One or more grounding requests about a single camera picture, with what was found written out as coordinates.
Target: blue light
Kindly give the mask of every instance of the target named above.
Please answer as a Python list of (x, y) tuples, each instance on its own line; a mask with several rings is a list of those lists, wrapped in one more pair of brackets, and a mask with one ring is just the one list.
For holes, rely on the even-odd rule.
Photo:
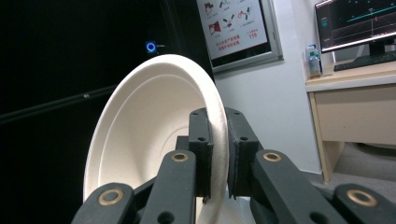
[(155, 44), (155, 41), (148, 41), (146, 42), (146, 50), (148, 53), (154, 53), (157, 51), (157, 45)]

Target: white plate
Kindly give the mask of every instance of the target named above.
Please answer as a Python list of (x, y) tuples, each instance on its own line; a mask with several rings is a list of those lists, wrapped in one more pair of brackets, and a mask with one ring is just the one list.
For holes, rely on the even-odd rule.
[(177, 136), (188, 135), (190, 112), (202, 107), (206, 107), (215, 146), (212, 198), (205, 205), (197, 204), (197, 219), (198, 223), (216, 223), (228, 173), (227, 119), (209, 75), (178, 55), (142, 63), (111, 95), (93, 134), (84, 200), (110, 182), (136, 189), (154, 177), (163, 156), (175, 149)]

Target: white wall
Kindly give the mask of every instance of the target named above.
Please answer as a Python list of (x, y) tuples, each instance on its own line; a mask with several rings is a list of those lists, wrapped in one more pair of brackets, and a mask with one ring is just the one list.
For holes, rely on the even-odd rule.
[(314, 0), (273, 0), (284, 61), (215, 76), (225, 106), (240, 110), (264, 148), (288, 155), (300, 170), (321, 173), (305, 91), (304, 49), (316, 43)]

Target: desk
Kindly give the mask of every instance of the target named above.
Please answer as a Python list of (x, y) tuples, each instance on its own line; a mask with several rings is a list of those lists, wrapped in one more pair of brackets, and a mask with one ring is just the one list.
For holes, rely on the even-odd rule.
[(396, 145), (396, 62), (340, 72), (333, 67), (305, 85), (325, 182), (344, 142)]

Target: sign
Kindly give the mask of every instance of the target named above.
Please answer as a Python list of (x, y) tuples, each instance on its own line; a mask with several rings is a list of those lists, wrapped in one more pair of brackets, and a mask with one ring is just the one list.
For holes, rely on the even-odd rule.
[(268, 42), (259, 0), (197, 0), (210, 58)]

